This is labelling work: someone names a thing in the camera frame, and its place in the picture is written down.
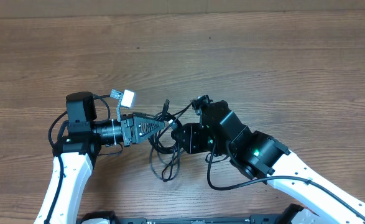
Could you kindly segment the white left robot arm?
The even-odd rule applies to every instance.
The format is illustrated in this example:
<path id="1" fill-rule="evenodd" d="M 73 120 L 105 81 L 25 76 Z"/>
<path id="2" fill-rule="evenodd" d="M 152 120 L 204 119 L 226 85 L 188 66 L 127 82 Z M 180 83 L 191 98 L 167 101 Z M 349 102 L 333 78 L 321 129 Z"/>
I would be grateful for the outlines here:
<path id="1" fill-rule="evenodd" d="M 53 171 L 36 223 L 76 223 L 83 191 L 101 148 L 139 144 L 165 126 L 142 113 L 99 121 L 96 99 L 103 97 L 88 91 L 66 97 L 64 114 L 68 118 L 60 127 L 57 141 L 50 143 Z"/>

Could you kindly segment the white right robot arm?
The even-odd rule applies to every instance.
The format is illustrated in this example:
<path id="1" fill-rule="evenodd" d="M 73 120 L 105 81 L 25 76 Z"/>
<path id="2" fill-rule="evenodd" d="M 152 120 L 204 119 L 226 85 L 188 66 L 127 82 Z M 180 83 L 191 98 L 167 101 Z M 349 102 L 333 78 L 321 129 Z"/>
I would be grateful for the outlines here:
<path id="1" fill-rule="evenodd" d="M 227 102 L 193 100 L 199 123 L 188 123 L 171 133 L 189 154 L 208 151 L 227 155 L 232 166 L 248 181 L 236 189 L 262 182 L 295 198 L 328 223 L 365 223 L 365 203 L 311 169 L 276 138 L 251 131 Z"/>

